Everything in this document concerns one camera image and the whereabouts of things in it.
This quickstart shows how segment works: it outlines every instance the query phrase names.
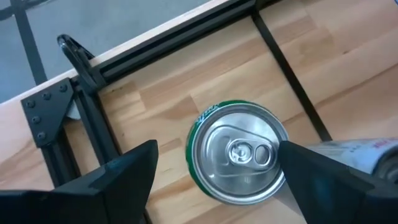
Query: screw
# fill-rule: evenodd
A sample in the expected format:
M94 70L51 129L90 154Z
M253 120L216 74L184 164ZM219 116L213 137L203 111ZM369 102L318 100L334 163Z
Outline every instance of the screw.
M51 93L49 92L43 93L42 98L45 100L49 100L51 98Z
M45 132L41 132L41 133L37 134L37 138L39 140L43 140L43 139L45 139L45 137L46 137Z
M39 116L34 116L34 117L32 118L32 122L33 122L34 124L39 124L40 121L41 121L41 119L40 119Z
M35 107L36 103L34 100L28 100L28 102L26 102L26 106L29 108L33 108Z
M68 89L68 86L67 85L65 85L65 84L63 84L63 85L60 85L60 92L65 92L66 90Z

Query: green can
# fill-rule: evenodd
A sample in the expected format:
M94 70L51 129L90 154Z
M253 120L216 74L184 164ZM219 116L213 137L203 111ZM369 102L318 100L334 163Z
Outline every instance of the green can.
M264 107L244 100L218 103L189 132L189 172L204 193L220 202L262 202L285 182L277 150L288 138L282 123Z

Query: gray floor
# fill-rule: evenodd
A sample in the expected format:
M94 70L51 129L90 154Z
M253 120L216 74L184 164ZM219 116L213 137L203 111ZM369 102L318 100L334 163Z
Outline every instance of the gray floor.
M105 52L208 0L53 0L27 11L46 75L72 66L56 38L68 34L93 54ZM9 0L0 0L0 9ZM0 21L0 102L35 86L14 17Z

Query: wooden table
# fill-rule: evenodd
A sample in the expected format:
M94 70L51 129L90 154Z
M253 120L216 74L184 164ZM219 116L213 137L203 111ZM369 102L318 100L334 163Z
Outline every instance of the wooden table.
M111 58L225 2L210 1L92 60ZM283 0L261 11L333 139L397 136L398 7L393 0ZM0 105L1 189L53 188L20 99ZM244 99L270 109L299 144L319 142L303 108L248 17L163 58L100 92L126 152L159 142L147 209L154 223L305 223L283 195L251 207L207 197L189 176L187 132L208 106ZM80 121L66 125L82 173L98 161Z

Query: pull tab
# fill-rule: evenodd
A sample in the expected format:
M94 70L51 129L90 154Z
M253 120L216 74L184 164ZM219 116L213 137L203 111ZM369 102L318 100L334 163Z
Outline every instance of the pull tab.
M235 139L227 145L232 164L256 170L270 170L276 163L276 151L270 141Z

